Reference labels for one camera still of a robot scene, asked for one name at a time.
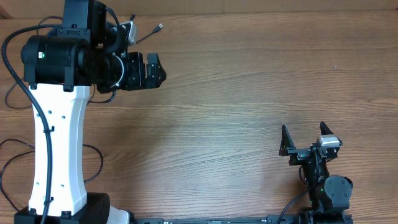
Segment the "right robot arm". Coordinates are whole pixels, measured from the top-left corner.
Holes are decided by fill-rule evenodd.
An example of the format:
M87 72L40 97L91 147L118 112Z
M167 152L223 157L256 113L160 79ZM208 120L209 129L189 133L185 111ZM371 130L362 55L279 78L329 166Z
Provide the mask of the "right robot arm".
M343 141L324 123L320 123L321 135L308 148L298 149L285 124L281 127L280 156L288 156L291 166L299 166L299 178L306 190L292 199L281 211L277 223L353 223L349 209L353 182L341 175L331 175L327 163L338 157ZM310 206L296 215L287 210L303 196L308 195Z

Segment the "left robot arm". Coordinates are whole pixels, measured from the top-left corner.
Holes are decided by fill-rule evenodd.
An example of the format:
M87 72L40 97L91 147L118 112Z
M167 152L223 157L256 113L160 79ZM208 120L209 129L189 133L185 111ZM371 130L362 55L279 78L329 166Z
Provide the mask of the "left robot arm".
M128 52L133 21L106 20L99 1L65 2L63 21L22 49L24 77L16 80L33 104L34 185L16 223L133 223L106 193L89 193L83 180L83 121L90 88L100 93L161 86L167 78L156 53Z

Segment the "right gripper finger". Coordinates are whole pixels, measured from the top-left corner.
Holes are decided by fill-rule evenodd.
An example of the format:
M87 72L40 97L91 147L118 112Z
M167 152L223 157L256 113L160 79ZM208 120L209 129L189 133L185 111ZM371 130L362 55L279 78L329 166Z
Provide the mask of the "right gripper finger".
M326 125L326 123L324 121L320 122L320 131L321 131L321 135L332 135L333 134L331 129Z
M281 142L280 142L280 148L279 148L279 155L280 156L289 156L296 150L296 147L295 147L294 142L289 134L286 124L283 124L281 127L281 135L282 136L281 136Z

